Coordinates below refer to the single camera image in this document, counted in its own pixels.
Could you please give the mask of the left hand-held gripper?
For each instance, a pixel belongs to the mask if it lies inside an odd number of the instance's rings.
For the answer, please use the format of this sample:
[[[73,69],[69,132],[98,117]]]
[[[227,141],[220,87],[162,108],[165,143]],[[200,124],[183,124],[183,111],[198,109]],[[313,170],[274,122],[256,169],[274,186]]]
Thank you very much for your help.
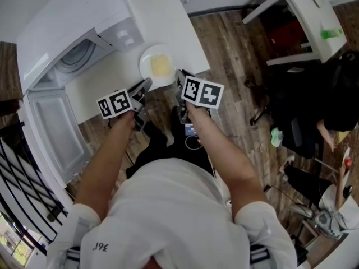
[[[107,121],[109,128],[112,128],[112,120],[119,118],[127,112],[134,113],[135,130],[140,131],[146,123],[145,94],[151,88],[150,77],[137,83],[135,86],[115,91],[97,100],[102,118]]]

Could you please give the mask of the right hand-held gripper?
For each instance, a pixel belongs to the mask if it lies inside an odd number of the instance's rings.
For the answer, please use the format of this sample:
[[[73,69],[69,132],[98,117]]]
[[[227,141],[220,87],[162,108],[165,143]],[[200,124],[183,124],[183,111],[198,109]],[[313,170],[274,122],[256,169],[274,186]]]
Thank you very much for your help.
[[[175,78],[178,86],[176,94],[178,106],[176,111],[181,124],[190,124],[186,106],[187,102],[195,107],[207,109],[219,108],[224,85],[197,78],[194,74],[184,69],[177,69]]]

